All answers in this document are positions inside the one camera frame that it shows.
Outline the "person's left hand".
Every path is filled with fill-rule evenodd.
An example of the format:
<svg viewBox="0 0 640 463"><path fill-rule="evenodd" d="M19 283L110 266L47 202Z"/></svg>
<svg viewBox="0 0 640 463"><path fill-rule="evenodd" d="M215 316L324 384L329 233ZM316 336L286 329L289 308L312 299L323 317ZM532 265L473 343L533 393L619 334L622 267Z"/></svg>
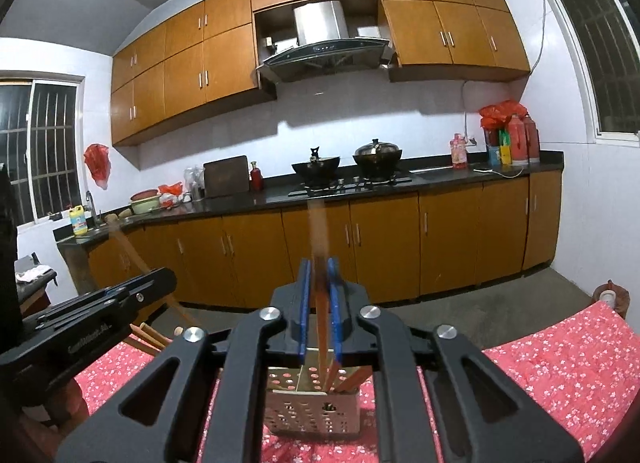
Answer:
<svg viewBox="0 0 640 463"><path fill-rule="evenodd" d="M89 409L76 379L70 379L44 399L42 405L26 408L20 424L41 448L52 452L61 441L89 417Z"/></svg>

